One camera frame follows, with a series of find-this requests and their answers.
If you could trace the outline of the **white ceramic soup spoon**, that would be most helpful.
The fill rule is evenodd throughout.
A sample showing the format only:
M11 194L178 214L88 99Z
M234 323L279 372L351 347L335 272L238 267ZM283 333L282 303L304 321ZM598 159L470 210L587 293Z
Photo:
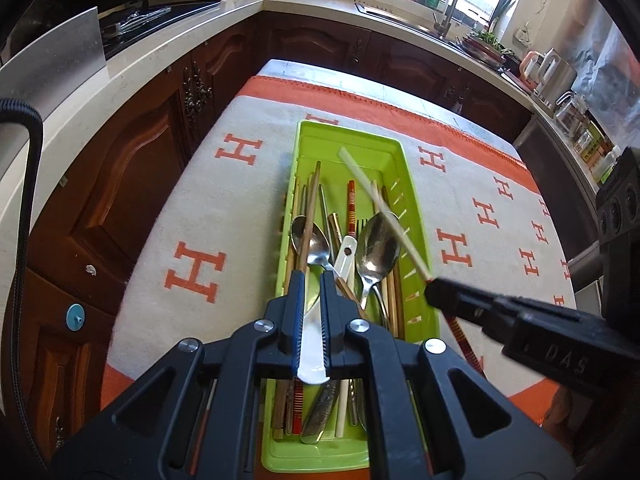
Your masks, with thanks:
M354 262L357 241L349 235L343 238L337 256L337 275L346 280L349 266ZM329 380L324 364L320 296L307 309L304 315L302 346L297 378L307 385L322 385Z

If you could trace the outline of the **cream chopstick red striped end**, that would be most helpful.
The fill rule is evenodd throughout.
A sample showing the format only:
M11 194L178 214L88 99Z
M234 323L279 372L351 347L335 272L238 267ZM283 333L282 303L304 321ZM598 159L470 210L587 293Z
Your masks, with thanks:
M422 278L422 281L424 281L425 284L430 284L435 279L433 273L430 271L428 265L421 257L420 252L416 249L416 246L414 246L413 242L408 237L408 234L402 228L399 220L393 214L393 211L390 210L390 207L387 206L385 200L382 199L382 195L380 192L378 192L375 184L366 176L366 174L359 167L359 165L356 163L356 160L352 157L351 154L349 154L349 151L347 151L346 148L340 148L338 150L338 156L340 156L340 159L348 167L354 178L371 197L372 202L375 203L376 206L378 206L380 213L383 215L385 221L390 226L390 229L398 239L398 242L401 244L402 248L405 249L407 255L411 259L414 267L416 268L416 273L420 276L420 278ZM449 329L451 330L451 333L454 335L454 339L457 341L457 344L462 351L465 361L468 362L474 368L474 370L479 372L482 376L485 376L484 370L480 366L480 361L477 359L477 356L473 351L471 344L469 343L469 339L466 338L465 333L462 330L462 327L460 326L457 319L452 314L445 314L444 318L449 326Z

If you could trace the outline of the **brown wooden chopstick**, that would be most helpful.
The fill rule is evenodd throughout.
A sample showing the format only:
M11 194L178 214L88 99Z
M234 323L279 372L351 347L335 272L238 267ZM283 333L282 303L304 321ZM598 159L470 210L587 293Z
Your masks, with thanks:
M299 244L298 265L297 270L305 272L307 269L307 259L309 254L309 245L312 230L314 229L314 210L316 209L316 200L318 195L319 181L321 174L321 162L318 160L314 167L314 175L312 176L310 187L308 188L308 202L305 214L305 223L302 239Z

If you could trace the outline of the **orange white H-pattern cloth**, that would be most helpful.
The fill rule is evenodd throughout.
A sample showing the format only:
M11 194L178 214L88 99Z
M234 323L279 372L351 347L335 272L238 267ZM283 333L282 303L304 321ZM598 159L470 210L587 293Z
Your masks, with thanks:
M183 171L138 259L108 348L112 402L180 339L214 341L281 295L288 228L321 176L344 214L349 173L327 150L348 130L433 271L500 294L573 307L551 214L515 148L389 84L272 60L250 78Z

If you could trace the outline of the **large steel spoon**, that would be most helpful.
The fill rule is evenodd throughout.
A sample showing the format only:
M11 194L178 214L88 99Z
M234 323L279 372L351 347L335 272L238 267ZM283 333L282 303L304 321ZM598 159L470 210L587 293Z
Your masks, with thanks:
M384 214L378 212L360 230L356 250L356 271L361 280L360 308L367 309L372 288L381 283L399 258L400 246Z

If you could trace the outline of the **electric kettle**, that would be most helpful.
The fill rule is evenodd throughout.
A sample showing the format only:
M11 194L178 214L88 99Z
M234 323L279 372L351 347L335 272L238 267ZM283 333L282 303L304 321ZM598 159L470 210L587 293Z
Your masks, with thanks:
M533 100L548 114L556 109L558 99L574 84L577 72L555 49L550 49L538 70L538 84L533 90Z

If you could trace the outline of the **small steel teaspoon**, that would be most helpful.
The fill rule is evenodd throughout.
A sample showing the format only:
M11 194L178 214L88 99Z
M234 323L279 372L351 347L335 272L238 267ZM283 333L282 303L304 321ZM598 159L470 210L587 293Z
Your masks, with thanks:
M290 239L294 250L299 255L302 253L305 224L306 217L298 216L292 221L291 226ZM311 230L311 236L308 244L307 264L308 266L321 266L324 270L334 270L334 267L330 263L329 242L316 224L312 226Z

